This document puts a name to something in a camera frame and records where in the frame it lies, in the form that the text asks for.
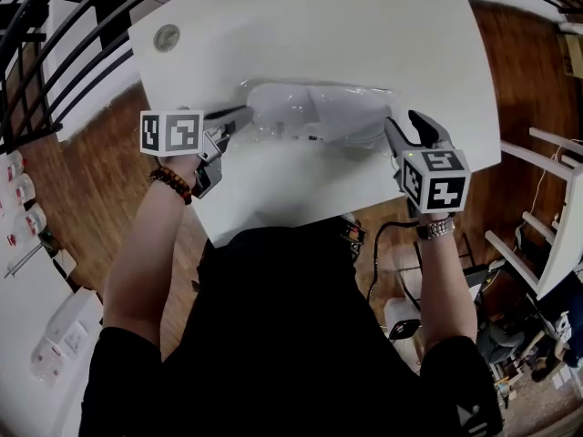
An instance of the round hole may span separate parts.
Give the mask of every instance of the round hole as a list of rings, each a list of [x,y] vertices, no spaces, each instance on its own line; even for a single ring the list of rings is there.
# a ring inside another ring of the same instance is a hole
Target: round hole
[[[159,52],[172,50],[180,39],[180,30],[175,25],[162,26],[154,36],[154,47]]]

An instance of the floor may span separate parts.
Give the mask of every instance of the floor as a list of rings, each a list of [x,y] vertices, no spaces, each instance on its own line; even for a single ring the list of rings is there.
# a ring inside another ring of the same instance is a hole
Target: floor
[[[502,138],[551,156],[555,149],[531,139],[529,127],[578,137],[576,82],[563,74],[555,27],[514,9],[483,3],[472,7],[492,70]],[[154,167],[151,158],[138,152],[138,113],[147,108],[142,87],[134,86],[67,143],[48,137],[21,149],[51,230],[78,261],[75,281],[100,293],[146,192],[146,176]],[[456,218],[460,254],[466,252],[462,232],[468,236],[477,263],[499,257],[484,239],[488,229],[512,247],[513,229],[521,221],[522,211],[531,208],[539,179],[537,168],[506,156],[501,164],[475,173],[465,212]],[[545,177],[534,215],[549,224],[561,209],[564,192],[558,178]],[[365,294],[373,278],[374,235],[386,221],[405,220],[406,208],[403,199],[396,199],[355,214],[368,232],[356,264],[357,283]],[[379,281],[371,304],[382,324],[384,303],[401,294],[394,271],[417,265],[414,238],[414,231],[405,229],[388,229],[381,237]],[[203,244],[199,222],[188,209],[175,248],[172,288],[162,321],[164,356],[178,345],[194,300],[190,281],[197,278]],[[407,271],[407,278],[414,285],[418,271]],[[534,405],[523,406],[521,415],[530,419],[510,435],[537,425]]]

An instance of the clear plastic bag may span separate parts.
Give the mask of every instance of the clear plastic bag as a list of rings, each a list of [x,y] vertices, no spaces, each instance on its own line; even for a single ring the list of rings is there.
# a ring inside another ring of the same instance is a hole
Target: clear plastic bag
[[[384,120],[398,117],[394,91],[372,87],[248,79],[255,139],[322,140],[386,150]]]

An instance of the black shirt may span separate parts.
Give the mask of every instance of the black shirt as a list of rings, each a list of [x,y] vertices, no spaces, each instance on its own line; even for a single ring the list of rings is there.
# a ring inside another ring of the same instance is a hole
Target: black shirt
[[[164,362],[138,335],[103,329],[80,435],[502,429],[474,343],[443,341],[415,375],[357,289],[340,238],[246,231],[205,251],[199,280],[182,341]]]

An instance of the metal watch band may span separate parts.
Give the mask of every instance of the metal watch band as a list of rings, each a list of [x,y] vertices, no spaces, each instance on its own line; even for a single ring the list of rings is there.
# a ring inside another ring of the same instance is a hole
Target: metal watch band
[[[417,227],[417,236],[420,239],[433,239],[446,235],[447,233],[452,233],[454,228],[454,220],[448,217]]]

